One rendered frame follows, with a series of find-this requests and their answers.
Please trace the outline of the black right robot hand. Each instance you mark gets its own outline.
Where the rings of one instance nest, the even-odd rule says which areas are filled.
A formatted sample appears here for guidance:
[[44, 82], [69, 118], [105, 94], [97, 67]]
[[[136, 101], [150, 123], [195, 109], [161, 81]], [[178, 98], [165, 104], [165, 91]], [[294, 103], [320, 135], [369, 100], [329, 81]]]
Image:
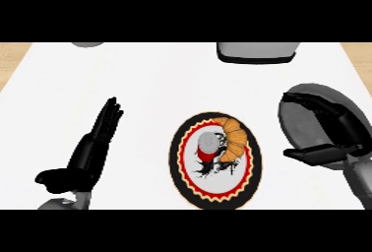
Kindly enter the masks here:
[[299, 93], [283, 93], [282, 101], [298, 103], [313, 112], [330, 140], [329, 144], [286, 149], [285, 157], [308, 165], [325, 165], [347, 160], [347, 156], [361, 158], [372, 153], [372, 134], [344, 105], [314, 94]]

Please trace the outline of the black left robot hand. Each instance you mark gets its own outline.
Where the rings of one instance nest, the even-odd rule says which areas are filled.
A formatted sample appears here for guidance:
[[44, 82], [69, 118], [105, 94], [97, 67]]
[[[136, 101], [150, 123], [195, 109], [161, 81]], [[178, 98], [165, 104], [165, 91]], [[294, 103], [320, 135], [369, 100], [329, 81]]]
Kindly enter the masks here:
[[90, 192], [100, 179], [109, 144], [116, 132], [124, 110], [111, 97], [105, 103], [91, 131], [82, 136], [66, 168], [43, 171], [35, 182], [51, 194]]

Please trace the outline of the grey pan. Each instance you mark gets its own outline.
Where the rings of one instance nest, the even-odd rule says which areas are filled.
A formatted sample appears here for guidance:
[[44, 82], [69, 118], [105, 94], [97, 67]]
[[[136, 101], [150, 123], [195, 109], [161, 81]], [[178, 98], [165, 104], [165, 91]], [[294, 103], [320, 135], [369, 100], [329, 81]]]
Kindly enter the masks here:
[[[286, 93], [317, 95], [328, 101], [344, 105], [357, 116], [372, 134], [372, 124], [367, 121], [364, 113], [351, 99], [339, 91], [320, 84], [299, 84], [294, 86]], [[292, 145], [292, 149], [302, 149], [330, 143], [316, 115], [298, 103], [283, 102], [280, 99], [277, 117], [280, 128]], [[372, 158], [372, 153], [357, 158]], [[330, 169], [342, 169], [344, 162], [345, 160], [336, 161], [322, 166]]]

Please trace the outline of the golden brown croissant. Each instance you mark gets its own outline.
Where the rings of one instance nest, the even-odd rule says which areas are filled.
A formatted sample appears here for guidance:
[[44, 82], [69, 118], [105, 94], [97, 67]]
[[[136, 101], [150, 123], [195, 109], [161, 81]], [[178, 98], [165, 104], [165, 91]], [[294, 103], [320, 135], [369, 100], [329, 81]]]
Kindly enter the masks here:
[[220, 162], [232, 162], [243, 155], [246, 145], [246, 133], [240, 129], [239, 122], [233, 118], [218, 117], [214, 121], [223, 127], [227, 137], [227, 149], [221, 155]]

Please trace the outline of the black-rimmed patterned plate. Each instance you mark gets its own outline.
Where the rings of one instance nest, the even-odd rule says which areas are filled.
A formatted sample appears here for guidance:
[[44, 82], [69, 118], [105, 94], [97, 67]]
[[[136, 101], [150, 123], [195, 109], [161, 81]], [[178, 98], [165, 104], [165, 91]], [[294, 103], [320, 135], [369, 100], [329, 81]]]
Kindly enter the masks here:
[[[227, 137], [214, 118], [233, 118], [246, 133], [243, 155], [220, 162]], [[235, 210], [249, 201], [261, 178], [261, 152], [243, 123], [220, 112], [192, 116], [178, 127], [168, 153], [174, 186], [187, 202], [204, 210]]]

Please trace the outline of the small grey round object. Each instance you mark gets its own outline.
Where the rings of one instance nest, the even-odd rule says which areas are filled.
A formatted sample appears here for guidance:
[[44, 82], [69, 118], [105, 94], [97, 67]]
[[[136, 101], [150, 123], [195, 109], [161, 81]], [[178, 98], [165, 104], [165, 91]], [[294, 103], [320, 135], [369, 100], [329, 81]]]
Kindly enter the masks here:
[[81, 48], [90, 48], [90, 47], [96, 47], [100, 44], [103, 44], [103, 42], [71, 42], [77, 47]]

